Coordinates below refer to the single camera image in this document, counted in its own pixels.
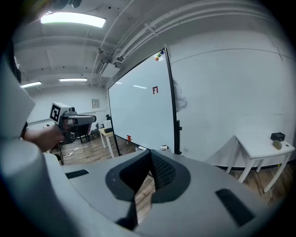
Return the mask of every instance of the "black rectangular strip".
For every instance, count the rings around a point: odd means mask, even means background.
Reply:
[[[229,189],[220,189],[216,191],[216,195],[239,227],[255,217],[243,202]]]
[[[77,170],[77,171],[74,171],[74,172],[70,172],[70,173],[65,173],[66,177],[68,179],[72,179],[72,178],[76,178],[76,177],[79,177],[79,176],[82,176],[82,175],[86,175],[88,174],[89,172],[85,169],[82,169],[82,170]]]

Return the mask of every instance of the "black whiteboard frame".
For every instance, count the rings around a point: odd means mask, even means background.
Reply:
[[[111,125],[113,128],[113,123],[112,123],[112,112],[111,112],[111,106],[110,106],[110,97],[109,97],[109,89],[117,82],[119,81],[122,77],[124,77],[126,74],[128,74],[132,69],[134,69],[135,67],[137,67],[138,65],[140,65],[142,62],[144,62],[145,60],[147,60],[148,58],[150,58],[151,56],[153,56],[154,54],[160,52],[160,51],[164,51],[165,55],[166,55],[166,64],[167,64],[167,69],[168,69],[168,77],[169,77],[169,81],[170,81],[170,88],[171,88],[171,97],[172,97],[172,107],[173,107],[173,128],[174,128],[174,154],[180,154],[179,151],[179,141],[180,138],[178,136],[178,128],[177,128],[177,111],[176,111],[176,100],[175,100],[175,90],[174,90],[174,84],[173,84],[173,75],[172,75],[172,69],[171,69],[171,62],[170,62],[170,58],[168,56],[168,51],[167,48],[163,48],[159,51],[156,51],[155,53],[149,55],[148,57],[146,57],[145,59],[143,59],[142,61],[140,61],[139,63],[137,63],[134,67],[132,67],[130,70],[128,70],[124,75],[122,75],[118,80],[116,80],[109,88],[108,88],[108,99],[109,99],[109,109],[110,109],[110,115],[111,115]],[[119,151],[119,147],[117,144],[117,140],[116,140],[116,135],[114,130],[113,130],[113,136],[114,136],[114,140],[115,140],[115,144],[116,144],[116,149],[118,152],[118,155],[121,156],[120,151]]]

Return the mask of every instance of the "wooden table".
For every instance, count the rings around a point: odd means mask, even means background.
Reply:
[[[101,135],[101,139],[102,139],[103,147],[106,148],[106,145],[105,145],[105,142],[104,142],[104,138],[103,138],[103,136],[104,136],[106,138],[106,140],[107,140],[107,144],[108,144],[108,148],[109,148],[110,154],[111,154],[112,158],[114,158],[112,147],[111,147],[111,144],[110,144],[110,141],[109,141],[109,137],[113,136],[113,132],[105,133],[104,130],[105,130],[105,128],[100,128],[99,129],[99,132],[100,132],[100,135]]]
[[[285,155],[285,158],[284,158],[283,163],[281,164],[281,167],[278,169],[278,171],[275,174],[275,176],[273,177],[273,179],[270,181],[270,183],[264,189],[264,192],[266,193],[272,187],[272,185],[276,182],[278,177],[281,175],[284,167],[287,164],[287,161],[289,160],[289,157],[290,157],[292,151],[294,151],[295,148],[292,145],[290,145],[288,142],[282,141],[281,142],[282,148],[281,148],[281,150],[278,150],[277,148],[275,148],[272,145],[273,141],[270,139],[270,136],[265,136],[265,135],[237,134],[237,135],[235,135],[235,137],[236,137],[236,141],[237,141],[236,149],[234,151],[233,156],[229,160],[229,166],[228,166],[228,169],[226,172],[227,173],[230,172],[231,167],[233,166],[233,164],[236,160],[239,147],[241,145],[246,150],[246,152],[249,156],[249,161],[244,169],[244,172],[241,174],[241,176],[239,178],[240,183],[242,183],[245,180],[249,171],[253,167],[255,161],[259,160],[259,163],[258,163],[258,166],[256,169],[256,172],[259,172],[262,167],[263,160],[267,160],[273,156]]]

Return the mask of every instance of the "table top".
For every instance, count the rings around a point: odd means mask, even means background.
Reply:
[[[113,136],[113,132],[108,132],[108,133],[105,133],[105,128],[99,128],[99,131],[105,136],[105,137],[110,137],[110,136]]]
[[[261,158],[269,156],[279,156],[290,153],[295,148],[286,141],[282,141],[282,148],[278,150],[272,145],[270,135],[260,134],[236,134],[240,144],[245,148],[250,158]]]

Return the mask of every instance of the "red object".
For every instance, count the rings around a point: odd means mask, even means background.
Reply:
[[[156,93],[158,93],[158,87],[152,87],[153,94],[154,94],[154,92],[155,92],[155,89],[156,89]]]

